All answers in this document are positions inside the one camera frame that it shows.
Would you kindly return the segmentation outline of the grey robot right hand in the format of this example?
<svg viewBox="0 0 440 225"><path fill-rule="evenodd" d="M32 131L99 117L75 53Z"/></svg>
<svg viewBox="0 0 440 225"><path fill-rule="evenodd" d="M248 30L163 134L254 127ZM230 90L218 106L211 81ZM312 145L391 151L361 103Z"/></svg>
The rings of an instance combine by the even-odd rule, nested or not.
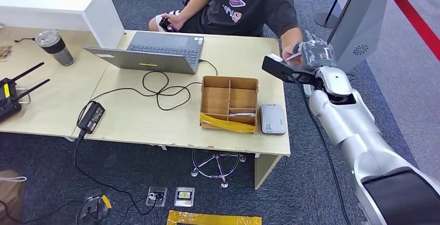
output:
<svg viewBox="0 0 440 225"><path fill-rule="evenodd" d="M299 68L313 72L320 67L335 67L336 60L333 46L308 30L305 30L305 33L307 40L302 41L300 44L302 66Z"/></svg>

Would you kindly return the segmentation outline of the person's left hand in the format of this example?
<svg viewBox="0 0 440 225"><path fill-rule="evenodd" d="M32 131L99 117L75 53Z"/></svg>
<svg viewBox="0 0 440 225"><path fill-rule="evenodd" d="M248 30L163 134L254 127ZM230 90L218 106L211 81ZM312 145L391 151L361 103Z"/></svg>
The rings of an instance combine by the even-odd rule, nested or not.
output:
<svg viewBox="0 0 440 225"><path fill-rule="evenodd" d="M295 45L287 46L283 48L282 58L285 63L297 68L302 66L303 59L302 59L300 44L301 42L297 42Z"/></svg>

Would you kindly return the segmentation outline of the person's right hand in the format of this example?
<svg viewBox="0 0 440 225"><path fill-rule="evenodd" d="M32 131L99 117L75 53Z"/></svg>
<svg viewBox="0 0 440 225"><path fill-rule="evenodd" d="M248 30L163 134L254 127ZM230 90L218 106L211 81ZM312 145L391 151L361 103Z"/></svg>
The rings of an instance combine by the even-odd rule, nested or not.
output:
<svg viewBox="0 0 440 225"><path fill-rule="evenodd" d="M163 28L166 32L178 33L183 27L185 21L179 16L174 14L163 14L162 19L159 22L159 26Z"/></svg>

